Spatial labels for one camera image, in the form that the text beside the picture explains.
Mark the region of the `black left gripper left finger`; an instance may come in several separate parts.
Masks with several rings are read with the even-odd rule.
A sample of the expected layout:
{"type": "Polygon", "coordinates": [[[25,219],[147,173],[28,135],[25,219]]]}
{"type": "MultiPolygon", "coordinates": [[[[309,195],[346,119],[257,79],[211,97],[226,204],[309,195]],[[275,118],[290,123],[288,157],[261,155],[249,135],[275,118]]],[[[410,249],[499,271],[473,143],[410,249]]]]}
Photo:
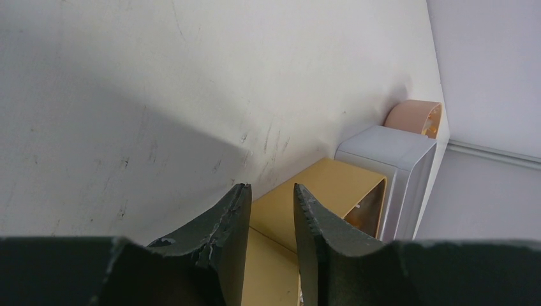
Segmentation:
{"type": "Polygon", "coordinates": [[[240,305],[252,192],[148,246],[125,237],[2,237],[2,305],[240,305]]]}

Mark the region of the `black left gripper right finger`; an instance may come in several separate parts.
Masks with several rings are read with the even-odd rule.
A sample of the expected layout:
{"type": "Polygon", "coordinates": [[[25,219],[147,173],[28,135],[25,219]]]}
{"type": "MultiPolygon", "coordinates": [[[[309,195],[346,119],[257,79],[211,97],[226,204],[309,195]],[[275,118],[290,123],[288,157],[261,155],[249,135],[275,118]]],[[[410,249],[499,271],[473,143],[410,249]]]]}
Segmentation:
{"type": "Polygon", "coordinates": [[[381,242],[317,214],[308,305],[539,305],[540,243],[530,240],[381,242]]]}

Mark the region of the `yellow tin of lollipops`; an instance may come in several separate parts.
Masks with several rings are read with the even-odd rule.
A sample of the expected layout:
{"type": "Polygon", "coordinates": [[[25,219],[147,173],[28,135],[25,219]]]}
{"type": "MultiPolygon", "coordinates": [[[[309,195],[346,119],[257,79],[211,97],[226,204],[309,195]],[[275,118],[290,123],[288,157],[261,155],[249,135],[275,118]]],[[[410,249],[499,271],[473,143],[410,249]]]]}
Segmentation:
{"type": "Polygon", "coordinates": [[[308,305],[307,262],[316,262],[319,211],[376,238],[387,186],[384,175],[324,158],[278,185],[251,207],[242,305],[308,305]]]}

